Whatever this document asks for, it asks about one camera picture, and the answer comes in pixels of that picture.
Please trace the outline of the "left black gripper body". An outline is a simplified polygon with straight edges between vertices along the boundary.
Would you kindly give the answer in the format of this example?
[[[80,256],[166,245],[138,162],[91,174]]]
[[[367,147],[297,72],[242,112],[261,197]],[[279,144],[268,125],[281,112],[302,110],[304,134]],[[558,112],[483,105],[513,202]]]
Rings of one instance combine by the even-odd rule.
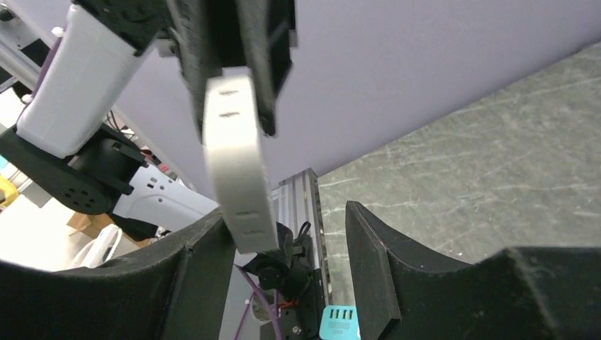
[[[288,71],[296,47],[295,1],[166,1],[167,52],[181,65]]]

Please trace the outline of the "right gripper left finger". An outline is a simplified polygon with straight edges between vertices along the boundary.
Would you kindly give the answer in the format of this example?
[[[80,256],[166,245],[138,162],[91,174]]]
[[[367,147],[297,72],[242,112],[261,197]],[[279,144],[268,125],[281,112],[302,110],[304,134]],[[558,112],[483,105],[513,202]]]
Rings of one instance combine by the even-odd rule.
[[[235,245],[219,210],[96,268],[1,263],[2,339],[217,339]]]

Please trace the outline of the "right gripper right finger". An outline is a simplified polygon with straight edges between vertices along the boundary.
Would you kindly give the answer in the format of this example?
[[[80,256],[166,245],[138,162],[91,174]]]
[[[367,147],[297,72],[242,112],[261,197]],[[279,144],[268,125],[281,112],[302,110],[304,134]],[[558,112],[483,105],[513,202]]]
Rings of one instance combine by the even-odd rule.
[[[519,246],[475,264],[346,205],[363,339],[599,339],[600,249]]]

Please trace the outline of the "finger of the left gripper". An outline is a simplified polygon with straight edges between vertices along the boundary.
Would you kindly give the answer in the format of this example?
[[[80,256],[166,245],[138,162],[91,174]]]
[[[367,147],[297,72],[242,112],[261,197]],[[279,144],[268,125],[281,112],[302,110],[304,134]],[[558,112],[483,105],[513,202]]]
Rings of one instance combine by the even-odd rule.
[[[174,24],[181,73],[191,95],[198,136],[203,136],[207,81],[221,75],[221,63],[213,42],[208,18],[208,2],[168,1]]]
[[[259,124],[270,137],[276,134],[276,101],[298,45],[296,3],[289,0],[240,0],[237,7],[240,35],[254,82]]]

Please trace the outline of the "white blue charger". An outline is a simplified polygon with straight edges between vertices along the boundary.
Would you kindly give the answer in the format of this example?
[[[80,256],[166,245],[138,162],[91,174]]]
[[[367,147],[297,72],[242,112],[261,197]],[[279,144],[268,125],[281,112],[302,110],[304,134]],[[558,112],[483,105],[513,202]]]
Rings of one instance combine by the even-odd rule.
[[[206,172],[238,251],[278,249],[250,75],[208,80],[201,137]]]

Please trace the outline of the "teal power strip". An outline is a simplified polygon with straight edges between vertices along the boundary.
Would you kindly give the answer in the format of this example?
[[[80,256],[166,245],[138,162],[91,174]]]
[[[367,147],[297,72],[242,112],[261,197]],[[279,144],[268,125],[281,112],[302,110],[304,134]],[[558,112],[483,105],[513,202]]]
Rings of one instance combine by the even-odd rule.
[[[322,312],[319,337],[324,340],[360,340],[358,314],[351,305],[328,305]]]

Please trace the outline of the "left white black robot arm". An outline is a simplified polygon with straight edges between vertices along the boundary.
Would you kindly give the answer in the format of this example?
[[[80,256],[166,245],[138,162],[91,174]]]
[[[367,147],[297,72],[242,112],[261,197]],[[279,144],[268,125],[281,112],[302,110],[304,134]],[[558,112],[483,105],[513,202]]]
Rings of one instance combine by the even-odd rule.
[[[107,214],[133,239],[180,230],[207,210],[104,118],[158,40],[172,43],[195,127],[208,134],[210,79],[248,67],[257,112],[276,133],[276,100],[291,70],[294,1],[73,1],[32,98],[1,134],[1,153],[63,205]]]

